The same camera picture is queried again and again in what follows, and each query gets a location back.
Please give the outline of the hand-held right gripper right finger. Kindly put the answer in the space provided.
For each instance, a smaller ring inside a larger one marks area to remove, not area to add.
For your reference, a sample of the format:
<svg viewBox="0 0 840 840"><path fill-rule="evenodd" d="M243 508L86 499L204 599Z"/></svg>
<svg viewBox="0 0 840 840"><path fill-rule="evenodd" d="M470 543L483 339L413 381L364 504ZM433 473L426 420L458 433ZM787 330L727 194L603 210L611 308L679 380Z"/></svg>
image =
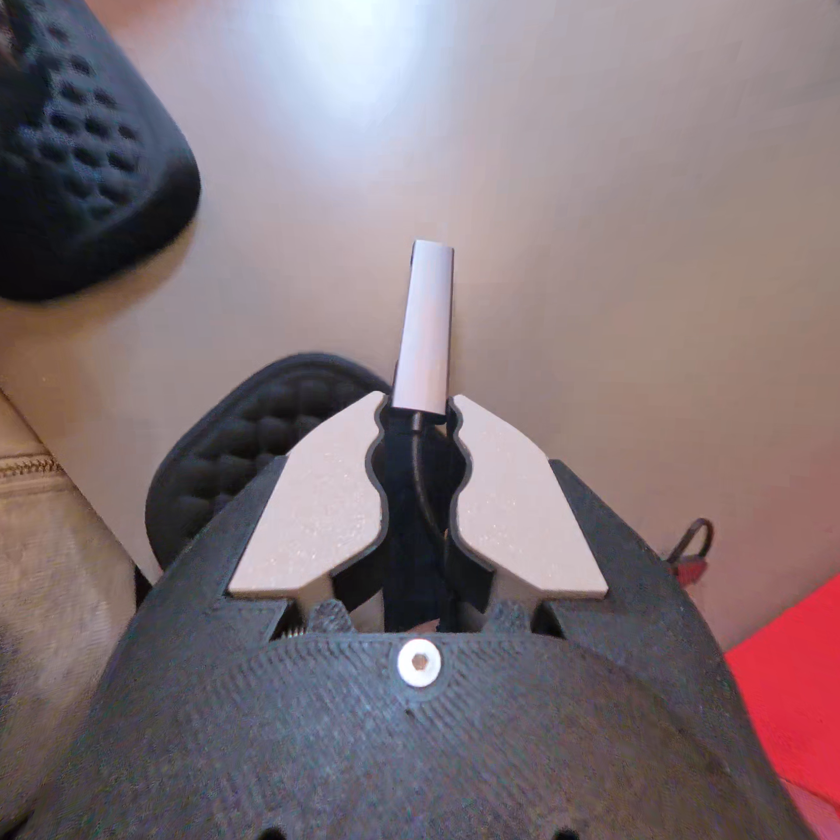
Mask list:
<svg viewBox="0 0 840 840"><path fill-rule="evenodd" d="M464 395L450 400L465 474L449 509L447 577L462 603L487 613L513 601L601 601L608 583L548 456Z"/></svg>

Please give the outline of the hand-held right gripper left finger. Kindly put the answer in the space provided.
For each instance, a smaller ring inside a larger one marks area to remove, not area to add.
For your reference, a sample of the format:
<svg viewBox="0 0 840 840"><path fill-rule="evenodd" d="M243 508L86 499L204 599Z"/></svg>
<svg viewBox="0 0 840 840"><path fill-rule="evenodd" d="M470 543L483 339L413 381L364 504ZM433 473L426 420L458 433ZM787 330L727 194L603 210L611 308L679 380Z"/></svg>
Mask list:
<svg viewBox="0 0 840 840"><path fill-rule="evenodd" d="M332 573L371 550L384 502L369 464L383 392L331 416L289 453L228 584L239 599L286 597L302 611L337 598Z"/></svg>

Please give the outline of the slim grey usb hub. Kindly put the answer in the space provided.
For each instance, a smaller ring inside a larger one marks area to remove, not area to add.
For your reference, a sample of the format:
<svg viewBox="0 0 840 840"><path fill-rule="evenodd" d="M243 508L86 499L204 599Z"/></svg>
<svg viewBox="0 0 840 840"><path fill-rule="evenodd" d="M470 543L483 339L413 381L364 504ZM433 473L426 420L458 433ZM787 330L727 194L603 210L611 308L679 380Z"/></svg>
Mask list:
<svg viewBox="0 0 840 840"><path fill-rule="evenodd" d="M406 309L392 387L392 407L442 418L448 402L455 251L413 243Z"/></svg>

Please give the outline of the red plastic bin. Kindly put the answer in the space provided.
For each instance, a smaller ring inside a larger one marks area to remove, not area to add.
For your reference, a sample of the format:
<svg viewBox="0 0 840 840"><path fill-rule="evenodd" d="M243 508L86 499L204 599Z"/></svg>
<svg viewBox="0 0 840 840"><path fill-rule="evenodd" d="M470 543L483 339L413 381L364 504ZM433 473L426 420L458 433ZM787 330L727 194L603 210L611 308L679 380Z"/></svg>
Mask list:
<svg viewBox="0 0 840 840"><path fill-rule="evenodd" d="M838 575L726 660L776 773L838 809Z"/></svg>

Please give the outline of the black wrist rest pad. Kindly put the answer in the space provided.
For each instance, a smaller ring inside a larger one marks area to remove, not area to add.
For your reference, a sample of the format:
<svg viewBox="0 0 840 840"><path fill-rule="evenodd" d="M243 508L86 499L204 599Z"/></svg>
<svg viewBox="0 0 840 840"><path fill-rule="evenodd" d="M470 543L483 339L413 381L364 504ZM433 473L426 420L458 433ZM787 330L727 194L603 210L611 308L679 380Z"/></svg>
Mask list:
<svg viewBox="0 0 840 840"><path fill-rule="evenodd" d="M66 298L192 222L201 177L86 2L2 2L1 296Z"/></svg>
<svg viewBox="0 0 840 840"><path fill-rule="evenodd" d="M391 390L378 374L330 353L293 354L237 385L154 473L144 523L161 569L275 458L363 396Z"/></svg>

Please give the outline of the person's grey hoodie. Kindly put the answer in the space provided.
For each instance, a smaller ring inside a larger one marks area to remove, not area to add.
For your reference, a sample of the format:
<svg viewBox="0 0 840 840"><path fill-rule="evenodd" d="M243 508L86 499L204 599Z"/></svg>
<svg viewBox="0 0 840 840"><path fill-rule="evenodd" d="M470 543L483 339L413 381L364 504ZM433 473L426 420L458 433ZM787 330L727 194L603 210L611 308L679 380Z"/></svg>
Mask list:
<svg viewBox="0 0 840 840"><path fill-rule="evenodd" d="M135 612L135 566L1 394L1 829L24 823Z"/></svg>

